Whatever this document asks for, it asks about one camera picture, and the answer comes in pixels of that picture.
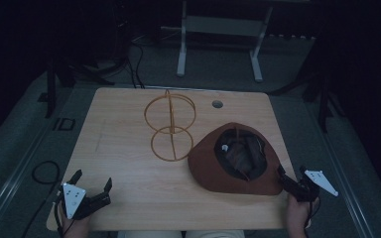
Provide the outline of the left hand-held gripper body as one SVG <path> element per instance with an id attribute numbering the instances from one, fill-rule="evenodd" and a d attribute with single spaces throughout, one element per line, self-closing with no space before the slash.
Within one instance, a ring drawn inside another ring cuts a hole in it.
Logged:
<path id="1" fill-rule="evenodd" d="M 109 193 L 87 197 L 86 190 L 74 184 L 63 184 L 63 213 L 67 219 L 81 220 L 111 203 Z"/>

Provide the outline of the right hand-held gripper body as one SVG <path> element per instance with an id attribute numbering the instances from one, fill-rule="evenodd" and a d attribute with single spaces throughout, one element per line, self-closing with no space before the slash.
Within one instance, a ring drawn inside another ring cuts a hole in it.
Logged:
<path id="1" fill-rule="evenodd" d="M 338 196 L 338 191 L 329 182 L 322 171 L 306 171 L 308 181 L 295 181 L 289 177 L 289 183 L 283 189 L 293 195 L 298 202 L 313 202 L 318 198 L 319 191 L 324 189 L 333 196 Z"/>

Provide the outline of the brown brimmed hat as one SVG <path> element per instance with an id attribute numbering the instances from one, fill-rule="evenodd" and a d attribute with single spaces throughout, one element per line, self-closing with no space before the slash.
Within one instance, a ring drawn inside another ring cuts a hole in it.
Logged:
<path id="1" fill-rule="evenodd" d="M 208 133 L 188 158 L 190 173 L 214 192 L 277 195 L 283 190 L 280 160 L 254 128 L 227 123 Z"/>

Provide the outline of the person's left hand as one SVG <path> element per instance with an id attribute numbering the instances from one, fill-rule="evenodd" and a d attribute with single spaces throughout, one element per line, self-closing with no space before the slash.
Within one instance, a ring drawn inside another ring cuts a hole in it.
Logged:
<path id="1" fill-rule="evenodd" d="M 88 238 L 90 220 L 90 216 L 81 220 L 71 220 L 62 214 L 63 238 Z"/>

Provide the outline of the person's right hand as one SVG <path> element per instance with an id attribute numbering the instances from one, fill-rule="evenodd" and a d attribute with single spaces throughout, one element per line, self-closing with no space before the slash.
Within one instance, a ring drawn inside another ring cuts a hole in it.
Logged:
<path id="1" fill-rule="evenodd" d="M 289 238 L 307 238 L 306 228 L 318 203 L 318 199 L 313 203 L 298 202 L 293 195 L 288 194 L 286 229 Z"/>

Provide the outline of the black tripod stand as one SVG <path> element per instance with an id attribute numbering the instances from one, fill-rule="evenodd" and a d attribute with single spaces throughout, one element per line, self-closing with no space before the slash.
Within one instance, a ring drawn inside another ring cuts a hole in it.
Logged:
<path id="1" fill-rule="evenodd" d="M 71 65 L 74 69 L 80 73 L 85 74 L 91 80 L 102 84 L 102 85 L 113 85 L 102 77 L 98 76 L 96 72 L 92 72 L 85 66 L 75 62 L 73 59 L 62 57 L 61 61 L 65 62 L 67 65 Z M 55 73 L 55 61 L 53 57 L 48 57 L 47 59 L 47 92 L 42 94 L 42 99 L 47 103 L 47 113 L 46 118 L 50 118 L 56 109 L 57 97 L 56 97 L 56 73 Z"/>
<path id="2" fill-rule="evenodd" d="M 306 84 L 307 88 L 302 93 L 302 98 L 305 102 L 314 102 L 319 97 L 317 123 L 321 130 L 326 133 L 326 118 L 329 113 L 328 103 L 332 101 L 329 96 L 330 81 L 331 72 L 329 66 L 326 66 L 324 62 L 305 61 L 297 73 L 295 80 L 278 89 L 269 91 L 268 95 L 282 95 Z"/>

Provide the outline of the black rectangular floor frame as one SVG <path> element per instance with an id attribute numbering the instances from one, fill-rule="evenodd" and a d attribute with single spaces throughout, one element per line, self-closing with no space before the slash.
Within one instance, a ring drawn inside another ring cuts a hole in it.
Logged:
<path id="1" fill-rule="evenodd" d="M 75 119 L 58 118 L 53 126 L 54 131 L 72 131 L 76 124 Z"/>

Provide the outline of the white metal desk frame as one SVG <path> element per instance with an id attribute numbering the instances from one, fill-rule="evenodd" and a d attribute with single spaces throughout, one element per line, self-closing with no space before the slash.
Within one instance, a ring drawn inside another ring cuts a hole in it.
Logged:
<path id="1" fill-rule="evenodd" d="M 250 62 L 253 70 L 254 80 L 264 80 L 261 64 L 258 59 L 262 43 L 266 36 L 274 8 L 268 7 L 262 20 L 243 20 L 230 18 L 204 17 L 188 14 L 188 1 L 182 1 L 182 25 L 181 25 L 181 47 L 179 52 L 177 76 L 186 74 L 187 62 L 187 33 L 205 33 L 229 36 L 256 37 L 257 43 L 249 52 Z"/>

